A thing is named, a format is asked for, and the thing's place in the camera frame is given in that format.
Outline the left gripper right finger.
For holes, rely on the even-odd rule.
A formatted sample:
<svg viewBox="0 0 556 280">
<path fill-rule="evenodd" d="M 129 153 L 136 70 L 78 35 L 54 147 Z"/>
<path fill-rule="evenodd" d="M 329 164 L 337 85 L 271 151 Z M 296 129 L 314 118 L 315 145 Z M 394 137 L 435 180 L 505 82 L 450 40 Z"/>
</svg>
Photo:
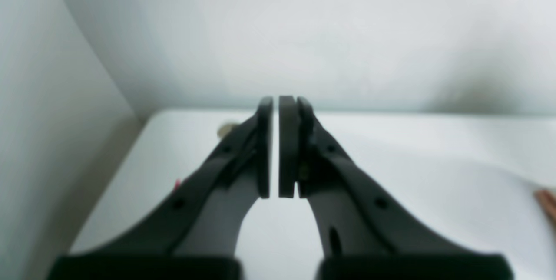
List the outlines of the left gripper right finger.
<svg viewBox="0 0 556 280">
<path fill-rule="evenodd" d="M 280 96 L 279 195 L 310 204 L 324 260 L 318 280 L 512 280 L 500 254 L 479 254 L 421 223 L 360 169 L 304 97 Z"/>
</svg>

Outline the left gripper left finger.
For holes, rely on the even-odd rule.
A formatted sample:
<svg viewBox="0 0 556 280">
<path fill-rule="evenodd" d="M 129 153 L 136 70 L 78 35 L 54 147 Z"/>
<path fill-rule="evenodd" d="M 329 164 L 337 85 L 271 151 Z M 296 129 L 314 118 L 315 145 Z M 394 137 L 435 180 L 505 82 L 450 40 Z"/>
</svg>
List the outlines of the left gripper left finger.
<svg viewBox="0 0 556 280">
<path fill-rule="evenodd" d="M 89 254 L 59 258 L 50 280 L 242 280 L 234 257 L 250 207 L 270 192 L 273 100 L 232 129 L 141 222 Z"/>
</svg>

